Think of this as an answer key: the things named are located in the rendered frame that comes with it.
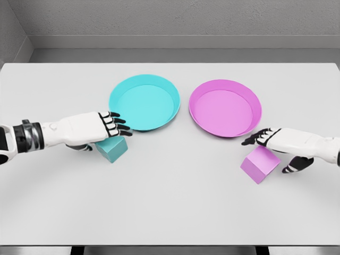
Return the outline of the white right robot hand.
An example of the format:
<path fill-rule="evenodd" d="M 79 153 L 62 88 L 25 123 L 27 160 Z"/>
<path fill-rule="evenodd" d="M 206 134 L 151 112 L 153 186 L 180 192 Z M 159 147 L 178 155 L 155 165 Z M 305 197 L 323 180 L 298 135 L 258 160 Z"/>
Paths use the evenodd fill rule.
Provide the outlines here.
<path fill-rule="evenodd" d="M 293 155 L 282 169 L 289 174 L 302 171 L 314 163 L 312 140 L 316 135 L 291 128 L 266 128 L 246 138 L 241 145 L 260 145 L 272 151 Z"/>

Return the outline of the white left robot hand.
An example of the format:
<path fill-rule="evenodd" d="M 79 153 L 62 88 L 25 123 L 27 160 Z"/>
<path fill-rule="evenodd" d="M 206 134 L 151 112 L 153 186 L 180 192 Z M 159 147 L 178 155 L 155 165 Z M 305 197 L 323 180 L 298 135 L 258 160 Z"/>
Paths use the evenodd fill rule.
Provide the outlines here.
<path fill-rule="evenodd" d="M 76 150 L 92 150 L 91 143 L 117 136 L 132 136 L 126 121 L 115 112 L 90 112 L 66 117 L 63 125 L 63 143 Z"/>

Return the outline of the cyan cube block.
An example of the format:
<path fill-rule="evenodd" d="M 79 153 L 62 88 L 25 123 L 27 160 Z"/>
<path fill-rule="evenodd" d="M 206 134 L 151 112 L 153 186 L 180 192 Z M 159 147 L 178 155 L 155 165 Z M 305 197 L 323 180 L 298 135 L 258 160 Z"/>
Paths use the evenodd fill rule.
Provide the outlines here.
<path fill-rule="evenodd" d="M 111 163 L 120 158 L 127 150 L 128 146 L 122 136 L 107 138 L 96 142 L 97 150 Z"/>

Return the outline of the pink cube block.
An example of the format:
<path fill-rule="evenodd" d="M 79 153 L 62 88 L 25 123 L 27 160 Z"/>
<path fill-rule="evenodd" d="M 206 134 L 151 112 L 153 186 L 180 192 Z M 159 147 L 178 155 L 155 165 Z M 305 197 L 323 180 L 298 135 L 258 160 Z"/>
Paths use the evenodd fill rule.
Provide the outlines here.
<path fill-rule="evenodd" d="M 241 169 L 257 184 L 260 184 L 281 160 L 269 149 L 258 146 L 250 152 L 241 164 Z"/>

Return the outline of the cyan round plate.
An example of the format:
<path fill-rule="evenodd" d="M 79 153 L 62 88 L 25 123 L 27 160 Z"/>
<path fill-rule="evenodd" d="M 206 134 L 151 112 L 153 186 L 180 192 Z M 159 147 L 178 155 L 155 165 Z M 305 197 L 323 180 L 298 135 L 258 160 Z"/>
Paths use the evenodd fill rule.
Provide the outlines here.
<path fill-rule="evenodd" d="M 111 92 L 108 106 L 136 131 L 150 131 L 171 121 L 180 109 L 181 99 L 176 86 L 152 74 L 129 77 Z"/>

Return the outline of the pink round plate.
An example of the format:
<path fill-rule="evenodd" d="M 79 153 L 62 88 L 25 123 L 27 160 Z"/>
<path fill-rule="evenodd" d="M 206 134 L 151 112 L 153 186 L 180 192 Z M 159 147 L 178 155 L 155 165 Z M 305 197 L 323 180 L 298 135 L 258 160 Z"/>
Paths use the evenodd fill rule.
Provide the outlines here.
<path fill-rule="evenodd" d="M 232 80 L 210 80 L 194 89 L 189 112 L 204 131 L 223 138 L 245 135 L 257 127 L 262 105 L 245 85 Z"/>

